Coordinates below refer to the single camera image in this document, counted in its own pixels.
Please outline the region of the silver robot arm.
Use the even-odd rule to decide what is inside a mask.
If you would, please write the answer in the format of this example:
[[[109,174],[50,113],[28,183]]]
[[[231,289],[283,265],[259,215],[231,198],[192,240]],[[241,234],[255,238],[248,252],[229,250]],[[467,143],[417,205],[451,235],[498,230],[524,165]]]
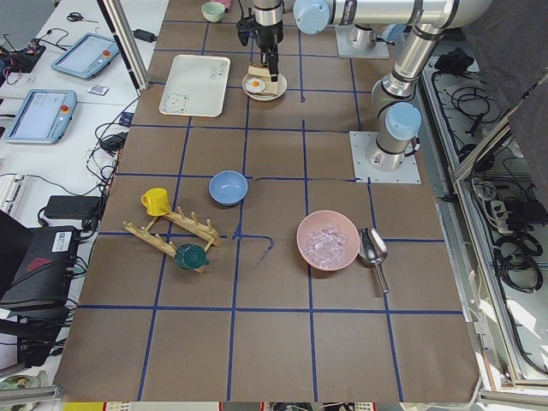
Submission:
[[[489,1],[254,1],[248,16],[236,24],[239,40],[254,39],[260,62],[278,77],[277,45],[283,41],[283,14],[290,12],[301,32],[317,34],[329,25],[369,27],[375,24],[413,26],[404,51],[396,62],[390,83],[412,83],[444,30],[478,19]]]
[[[366,159],[378,170],[399,169],[408,146],[417,137],[422,117],[410,100],[420,73],[443,33],[443,29],[431,24],[413,26],[392,71],[373,87],[378,134],[366,149]]]

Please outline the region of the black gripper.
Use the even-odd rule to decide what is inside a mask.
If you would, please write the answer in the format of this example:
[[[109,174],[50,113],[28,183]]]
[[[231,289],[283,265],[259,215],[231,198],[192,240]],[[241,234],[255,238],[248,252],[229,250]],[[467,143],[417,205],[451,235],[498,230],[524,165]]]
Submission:
[[[269,69],[272,82],[278,82],[278,52],[277,46],[260,46],[260,64]]]

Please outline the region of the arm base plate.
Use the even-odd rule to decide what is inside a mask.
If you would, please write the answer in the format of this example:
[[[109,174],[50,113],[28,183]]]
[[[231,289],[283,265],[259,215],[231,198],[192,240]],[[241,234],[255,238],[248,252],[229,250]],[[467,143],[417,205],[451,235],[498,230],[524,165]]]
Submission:
[[[337,52],[340,57],[389,59],[385,41],[370,27],[335,26]]]
[[[377,132],[349,133],[354,178],[357,182],[421,184],[415,155],[388,154],[377,145]]]

